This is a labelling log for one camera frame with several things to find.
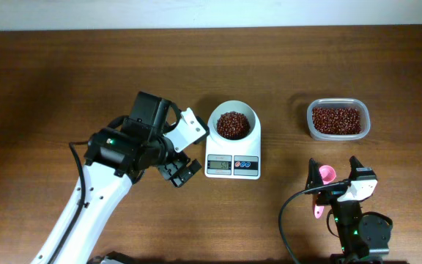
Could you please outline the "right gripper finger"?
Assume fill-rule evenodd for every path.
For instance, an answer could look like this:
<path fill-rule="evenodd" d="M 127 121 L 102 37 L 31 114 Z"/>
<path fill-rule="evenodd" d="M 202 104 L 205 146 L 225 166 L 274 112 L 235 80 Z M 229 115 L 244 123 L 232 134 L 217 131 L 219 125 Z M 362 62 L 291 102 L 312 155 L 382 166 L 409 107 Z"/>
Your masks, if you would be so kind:
<path fill-rule="evenodd" d="M 362 163 L 359 162 L 359 160 L 354 155 L 349 159 L 349 164 L 351 169 L 349 179 L 356 180 L 360 176 L 364 165 L 362 165 Z"/>
<path fill-rule="evenodd" d="M 322 175 L 319 170 L 321 164 L 316 162 L 313 158 L 309 159 L 308 162 L 308 177 L 306 181 L 306 193 L 307 194 L 314 194 L 315 188 L 323 186 Z"/>

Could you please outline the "pink measuring scoop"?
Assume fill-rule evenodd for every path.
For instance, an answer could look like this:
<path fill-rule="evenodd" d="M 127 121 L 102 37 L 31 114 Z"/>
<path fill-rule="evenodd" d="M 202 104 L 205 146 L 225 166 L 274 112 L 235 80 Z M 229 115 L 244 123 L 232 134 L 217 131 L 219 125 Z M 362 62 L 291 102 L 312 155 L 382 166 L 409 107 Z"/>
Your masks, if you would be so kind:
<path fill-rule="evenodd" d="M 324 185 L 327 185 L 328 183 L 331 183 L 336 179 L 336 171 L 333 167 L 329 165 L 322 165 L 319 168 L 319 173 L 321 175 L 322 182 Z M 316 219 L 319 219 L 323 214 L 325 206 L 317 205 L 316 201 L 317 201 L 317 195 L 314 194 L 313 195 L 313 212 L 314 212 L 314 217 Z"/>

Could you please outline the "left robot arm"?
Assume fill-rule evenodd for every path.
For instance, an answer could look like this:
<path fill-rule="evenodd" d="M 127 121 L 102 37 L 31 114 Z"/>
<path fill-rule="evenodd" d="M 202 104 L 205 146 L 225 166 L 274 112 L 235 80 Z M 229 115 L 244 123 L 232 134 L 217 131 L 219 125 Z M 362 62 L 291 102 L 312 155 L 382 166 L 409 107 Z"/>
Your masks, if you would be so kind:
<path fill-rule="evenodd" d="M 201 168 L 184 152 L 210 129 L 192 109 L 139 92 L 129 115 L 112 120 L 73 151 L 78 180 L 34 263 L 86 263 L 111 214 L 149 168 L 180 188 Z"/>

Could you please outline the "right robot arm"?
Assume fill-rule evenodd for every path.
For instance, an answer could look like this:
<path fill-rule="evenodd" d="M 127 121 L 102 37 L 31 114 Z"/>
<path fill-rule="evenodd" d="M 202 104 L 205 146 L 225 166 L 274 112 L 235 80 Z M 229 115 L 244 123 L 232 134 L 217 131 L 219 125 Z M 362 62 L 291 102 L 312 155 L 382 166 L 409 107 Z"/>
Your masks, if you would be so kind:
<path fill-rule="evenodd" d="M 310 159 L 305 190 L 313 196 L 317 218 L 323 208 L 330 207 L 327 216 L 332 216 L 336 225 L 336 231 L 330 233 L 340 240 L 342 250 L 330 256 L 331 263 L 381 263 L 390 251 L 393 221 L 381 213 L 362 211 L 361 202 L 374 193 L 377 175 L 355 156 L 349 159 L 349 165 L 349 177 L 336 182 L 332 167 Z"/>

